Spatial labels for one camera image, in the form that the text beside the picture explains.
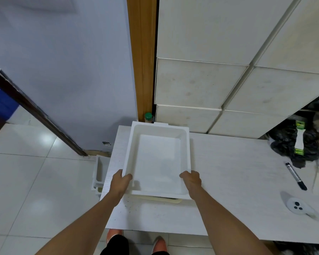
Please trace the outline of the person's right hand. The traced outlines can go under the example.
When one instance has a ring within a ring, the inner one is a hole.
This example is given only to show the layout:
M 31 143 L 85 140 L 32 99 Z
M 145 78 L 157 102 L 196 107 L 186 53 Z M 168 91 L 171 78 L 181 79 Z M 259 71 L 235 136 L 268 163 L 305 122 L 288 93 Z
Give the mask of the person's right hand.
M 193 170 L 191 172 L 183 171 L 181 174 L 189 174 L 189 183 L 185 184 L 185 186 L 192 200 L 196 200 L 202 190 L 200 174 L 197 171 Z

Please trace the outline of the person's left hand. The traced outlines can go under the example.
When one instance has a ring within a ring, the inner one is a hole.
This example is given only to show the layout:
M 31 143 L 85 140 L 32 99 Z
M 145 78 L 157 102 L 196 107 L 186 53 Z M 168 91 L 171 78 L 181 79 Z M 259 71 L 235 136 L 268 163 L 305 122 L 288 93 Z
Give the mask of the person's left hand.
M 123 170 L 118 170 L 112 177 L 110 189 L 109 189 L 109 196 L 113 197 L 116 201 L 120 201 L 123 195 L 125 194 L 129 184 L 123 184 L 122 182 L 122 172 Z

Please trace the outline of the white foam box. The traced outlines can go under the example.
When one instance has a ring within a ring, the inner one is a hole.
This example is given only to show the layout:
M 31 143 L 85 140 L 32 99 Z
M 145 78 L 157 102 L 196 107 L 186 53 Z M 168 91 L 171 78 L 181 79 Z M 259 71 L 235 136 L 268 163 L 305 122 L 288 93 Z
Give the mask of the white foam box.
M 101 155 L 96 156 L 91 191 L 94 191 L 98 197 L 101 197 L 102 194 L 110 159 L 110 157 Z
M 191 200 L 180 174 L 191 172 L 188 127 L 133 121 L 122 176 L 131 174 L 126 193 L 138 197 Z

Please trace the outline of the person's right forearm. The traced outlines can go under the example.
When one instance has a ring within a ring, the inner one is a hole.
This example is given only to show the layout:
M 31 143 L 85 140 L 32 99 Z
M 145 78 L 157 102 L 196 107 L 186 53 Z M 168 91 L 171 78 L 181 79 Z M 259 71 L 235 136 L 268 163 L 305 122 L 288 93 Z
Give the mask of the person's right forearm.
M 216 255 L 273 255 L 253 232 L 201 186 L 189 188 Z

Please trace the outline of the person's left forearm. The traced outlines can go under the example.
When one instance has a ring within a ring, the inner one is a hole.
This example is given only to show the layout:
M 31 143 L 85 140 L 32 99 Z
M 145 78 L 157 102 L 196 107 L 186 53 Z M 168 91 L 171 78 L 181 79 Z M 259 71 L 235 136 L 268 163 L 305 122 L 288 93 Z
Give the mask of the person's left forearm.
M 123 194 L 109 191 L 105 197 L 54 236 L 35 255 L 93 255 L 115 206 Z

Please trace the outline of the beige flat lid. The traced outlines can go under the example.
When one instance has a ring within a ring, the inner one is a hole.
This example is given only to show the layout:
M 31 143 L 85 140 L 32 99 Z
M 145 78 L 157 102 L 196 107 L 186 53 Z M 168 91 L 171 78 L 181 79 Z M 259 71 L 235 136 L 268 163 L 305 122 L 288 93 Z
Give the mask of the beige flat lid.
M 144 195 L 143 196 L 137 195 L 136 197 L 143 200 L 147 200 L 147 201 L 172 203 L 172 204 L 179 204 L 183 201 L 182 199 L 176 199 L 176 198 L 153 197 L 153 196 L 144 196 Z

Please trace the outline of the person's black shorts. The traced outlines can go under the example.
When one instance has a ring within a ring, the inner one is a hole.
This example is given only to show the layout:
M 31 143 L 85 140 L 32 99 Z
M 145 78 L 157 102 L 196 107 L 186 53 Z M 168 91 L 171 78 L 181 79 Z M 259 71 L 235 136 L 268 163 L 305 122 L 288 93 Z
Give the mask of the person's black shorts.
M 121 235 L 114 236 L 100 255 L 130 255 L 128 239 Z

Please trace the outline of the black marker pen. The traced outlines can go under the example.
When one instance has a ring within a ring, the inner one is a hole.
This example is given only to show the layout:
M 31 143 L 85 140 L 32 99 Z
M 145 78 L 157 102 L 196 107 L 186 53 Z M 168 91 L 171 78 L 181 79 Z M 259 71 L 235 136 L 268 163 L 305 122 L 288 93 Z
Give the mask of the black marker pen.
M 291 175 L 293 176 L 293 178 L 296 180 L 298 186 L 304 190 L 307 191 L 307 187 L 304 184 L 304 182 L 301 180 L 301 178 L 299 177 L 299 175 L 297 174 L 297 172 L 295 171 L 295 169 L 293 168 L 293 166 L 290 163 L 285 163 L 285 166 L 287 167 L 287 169 L 289 170 L 289 172 L 291 173 Z

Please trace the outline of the black plastic bag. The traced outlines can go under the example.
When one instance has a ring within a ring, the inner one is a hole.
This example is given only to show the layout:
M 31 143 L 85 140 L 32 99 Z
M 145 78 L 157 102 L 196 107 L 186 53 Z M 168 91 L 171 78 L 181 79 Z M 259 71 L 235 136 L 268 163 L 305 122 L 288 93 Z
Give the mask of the black plastic bag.
M 304 155 L 295 154 L 294 145 L 297 137 L 295 121 L 284 120 L 271 129 L 267 136 L 273 151 L 281 156 L 288 157 L 294 167 L 301 169 L 306 166 L 306 162 L 319 159 L 319 133 L 313 126 L 305 122 L 305 132 L 303 134 Z

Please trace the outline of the white handheld controller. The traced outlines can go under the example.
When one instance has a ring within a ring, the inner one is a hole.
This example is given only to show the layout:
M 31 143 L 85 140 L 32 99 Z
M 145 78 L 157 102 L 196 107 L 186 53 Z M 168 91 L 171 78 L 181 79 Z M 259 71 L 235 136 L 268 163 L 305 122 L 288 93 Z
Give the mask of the white handheld controller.
M 299 198 L 290 197 L 285 202 L 286 207 L 289 211 L 291 211 L 294 214 L 297 215 L 307 215 L 308 217 L 319 220 L 319 213 L 312 208 L 310 205 L 308 205 L 306 202 Z

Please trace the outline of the green and white packet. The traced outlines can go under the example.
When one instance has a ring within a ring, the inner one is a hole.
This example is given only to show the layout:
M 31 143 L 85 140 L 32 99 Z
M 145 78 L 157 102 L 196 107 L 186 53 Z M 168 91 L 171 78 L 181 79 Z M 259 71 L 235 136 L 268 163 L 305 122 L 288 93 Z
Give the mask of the green and white packet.
M 294 153 L 298 155 L 304 155 L 304 142 L 303 134 L 305 132 L 305 122 L 296 120 L 295 126 L 297 130 L 297 137 L 294 145 Z

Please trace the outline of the blue bin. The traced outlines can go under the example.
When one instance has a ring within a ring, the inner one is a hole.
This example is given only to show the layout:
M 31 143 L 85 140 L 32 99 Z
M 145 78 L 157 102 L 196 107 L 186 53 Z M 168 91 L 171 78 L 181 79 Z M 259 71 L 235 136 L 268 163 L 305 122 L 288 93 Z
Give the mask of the blue bin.
M 0 89 L 0 118 L 8 121 L 18 107 L 19 104 Z

